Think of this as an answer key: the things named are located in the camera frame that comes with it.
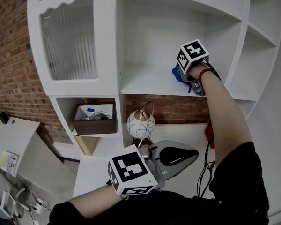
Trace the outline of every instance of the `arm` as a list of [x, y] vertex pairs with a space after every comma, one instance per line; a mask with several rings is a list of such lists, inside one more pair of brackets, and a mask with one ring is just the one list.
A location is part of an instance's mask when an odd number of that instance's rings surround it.
[[70, 203], [73, 204], [85, 218], [93, 218], [121, 200], [113, 186], [107, 185], [72, 198]]
[[[198, 78], [205, 68], [202, 64], [197, 65], [188, 74]], [[205, 72], [201, 80], [214, 132], [215, 162], [218, 166], [236, 147], [251, 142], [252, 137], [238, 105], [217, 76], [212, 72]]]

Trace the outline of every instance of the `red bracelet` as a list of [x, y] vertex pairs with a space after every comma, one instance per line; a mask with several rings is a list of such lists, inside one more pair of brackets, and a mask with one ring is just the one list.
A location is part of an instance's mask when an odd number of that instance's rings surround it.
[[202, 84], [201, 77], [202, 77], [202, 75], [203, 75], [205, 72], [212, 72], [212, 71], [211, 71], [210, 68], [206, 68], [206, 69], [204, 69], [202, 72], [200, 72], [199, 77], [198, 77], [198, 80], [199, 80], [199, 83], [201, 83], [201, 84]]

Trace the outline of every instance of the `white chair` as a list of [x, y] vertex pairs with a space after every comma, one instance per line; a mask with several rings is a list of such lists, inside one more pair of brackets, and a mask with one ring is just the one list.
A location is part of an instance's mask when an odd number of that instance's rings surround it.
[[19, 201], [20, 194], [27, 191], [27, 189], [23, 187], [12, 196], [11, 194], [16, 190], [17, 188], [2, 173], [0, 173], [0, 217], [2, 217], [3, 213], [4, 216], [11, 219], [13, 219], [14, 214], [18, 218], [21, 218], [17, 205], [22, 206], [25, 210], [30, 212], [30, 207]]

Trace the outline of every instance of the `white cabinet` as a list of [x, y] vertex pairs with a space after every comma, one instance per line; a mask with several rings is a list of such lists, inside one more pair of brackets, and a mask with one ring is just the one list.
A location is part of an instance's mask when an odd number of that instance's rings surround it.
[[47, 95], [117, 95], [117, 0], [28, 0], [37, 71]]
[[131, 142], [125, 94], [196, 96], [172, 74], [180, 45], [195, 39], [248, 116], [276, 60], [281, 0], [28, 0], [28, 24], [44, 90], [74, 144], [81, 98], [115, 99], [118, 132], [96, 135], [94, 156], [105, 157]]

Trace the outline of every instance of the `brick wall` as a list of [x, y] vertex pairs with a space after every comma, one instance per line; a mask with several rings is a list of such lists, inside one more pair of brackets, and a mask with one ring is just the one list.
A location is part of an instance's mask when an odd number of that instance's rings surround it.
[[72, 143], [45, 95], [32, 57], [27, 0], [0, 0], [0, 112], [41, 122], [46, 144]]
[[150, 100], [155, 106], [156, 124], [206, 123], [209, 121], [206, 98], [188, 96], [127, 94], [126, 117], [133, 111], [139, 110]]

